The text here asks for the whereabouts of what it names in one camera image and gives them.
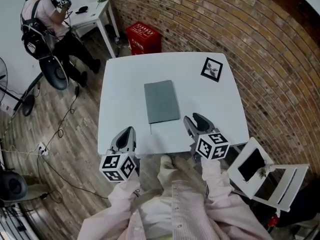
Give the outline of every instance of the white chair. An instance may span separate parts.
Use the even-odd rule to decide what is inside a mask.
[[[265,176],[261,177],[260,170],[257,170],[249,181],[245,181],[238,168],[256,149],[259,150],[265,161]],[[273,160],[269,157],[263,147],[255,138],[251,137],[227,172],[230,180],[232,180],[249,199],[289,212],[290,206],[300,189],[308,168],[309,164],[274,164]],[[271,197],[268,200],[256,197],[255,194],[267,178],[268,174],[275,169],[285,169],[285,172]]]

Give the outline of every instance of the electric fan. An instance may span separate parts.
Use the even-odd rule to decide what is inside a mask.
[[[22,96],[24,97],[23,99],[17,98],[11,93],[7,91],[7,85],[8,85],[8,71],[7,71],[7,66],[5,62],[0,58],[0,103],[4,99],[5,95],[9,95],[10,97],[14,98],[18,102],[22,103],[22,113],[25,117],[29,116],[34,104],[35,104],[35,96],[33,95],[27,95],[27,93]]]

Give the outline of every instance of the brick wall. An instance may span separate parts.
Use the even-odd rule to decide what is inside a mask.
[[[320,175],[320,48],[272,0],[113,0],[124,31],[142,21],[163,52],[224,53],[250,136],[276,163]]]

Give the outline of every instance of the black pants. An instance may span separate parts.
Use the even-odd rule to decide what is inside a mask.
[[[95,60],[83,44],[69,31],[64,38],[55,44],[53,55],[61,62],[65,73],[74,81],[81,81],[81,73],[70,63],[69,55],[73,55],[85,63],[90,69],[94,68]]]

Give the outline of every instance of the pink shirt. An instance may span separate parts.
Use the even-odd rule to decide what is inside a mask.
[[[172,182],[172,238],[175,240],[229,240],[272,238],[243,200],[231,194],[228,174],[219,161],[202,160],[202,178],[209,187],[208,199],[188,181]],[[133,194],[140,187],[134,172],[109,195],[111,207],[84,220],[78,240],[145,240],[139,210],[131,211]]]
[[[22,17],[25,20],[31,19],[32,10],[34,5],[38,0],[28,0],[25,2],[22,9]],[[66,33],[69,31],[68,28],[63,24],[54,23],[50,17],[56,11],[56,8],[52,4],[51,0],[40,0],[37,11],[36,18],[42,21],[46,28],[55,34],[57,41],[61,40]]]

